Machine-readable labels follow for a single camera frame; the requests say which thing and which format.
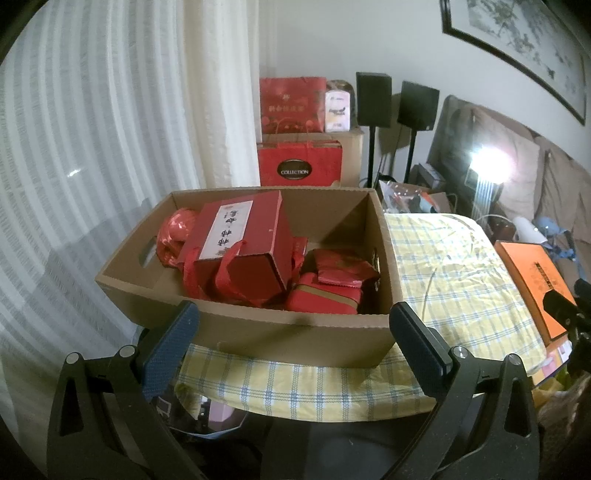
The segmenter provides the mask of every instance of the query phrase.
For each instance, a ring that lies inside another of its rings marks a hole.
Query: black speaker
[[[439,90],[404,81],[398,123],[413,130],[433,130],[438,103]]]
[[[385,73],[357,72],[357,122],[389,128],[392,117],[392,77]]]

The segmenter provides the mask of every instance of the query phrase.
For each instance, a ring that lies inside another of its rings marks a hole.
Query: sofa
[[[468,178],[473,153],[483,147],[499,148],[512,162],[512,176],[493,191],[491,213],[510,219],[525,216],[552,218],[572,232],[577,256],[591,279],[591,174],[560,147],[519,122],[453,95],[443,105],[427,162],[446,179],[460,209],[469,215],[475,196]],[[567,248],[566,239],[559,245]],[[572,290],[579,278],[576,264],[557,261],[558,270]]]

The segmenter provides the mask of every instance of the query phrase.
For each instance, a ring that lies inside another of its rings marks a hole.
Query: table
[[[544,344],[484,231],[459,215],[386,215],[404,300],[449,345],[502,359],[515,352],[529,374]],[[197,416],[201,395],[260,414],[311,421],[409,416],[434,406],[394,345],[376,368],[290,365],[191,345],[176,393]]]

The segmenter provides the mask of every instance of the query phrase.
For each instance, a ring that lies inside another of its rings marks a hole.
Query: red gift bag
[[[260,88],[264,134],[324,131],[326,78],[262,78]]]
[[[263,187],[340,182],[343,148],[338,140],[259,143],[256,150]]]

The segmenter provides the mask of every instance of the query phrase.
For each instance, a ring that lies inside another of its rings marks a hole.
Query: sofa cushion
[[[579,201],[574,214],[573,236],[591,244],[591,174],[573,162],[580,180]]]
[[[530,141],[534,140],[534,137],[531,134],[531,130],[527,128],[524,124],[520,124],[517,120],[513,120],[508,116],[505,116],[499,112],[495,112],[494,110],[490,110],[485,107],[476,107],[476,109],[486,112],[491,118],[499,122],[504,127],[507,127],[509,130],[515,132],[520,137],[526,138]]]
[[[544,137],[535,142],[545,151],[545,167],[540,205],[536,215],[552,218],[572,231],[580,193],[580,172],[572,159]]]
[[[486,109],[474,108],[473,114],[472,148],[495,147],[512,160],[513,171],[503,184],[499,205],[509,217],[533,220],[541,194],[541,182],[537,181],[543,172],[540,146],[495,120]]]
[[[583,271],[587,275],[587,279],[591,278],[591,244],[575,240],[574,245],[577,249],[577,258],[581,262]],[[561,244],[562,248],[568,248],[566,243]],[[560,275],[567,284],[569,290],[574,295],[574,283],[580,278],[577,264],[568,258],[559,258],[556,261],[556,267]]]

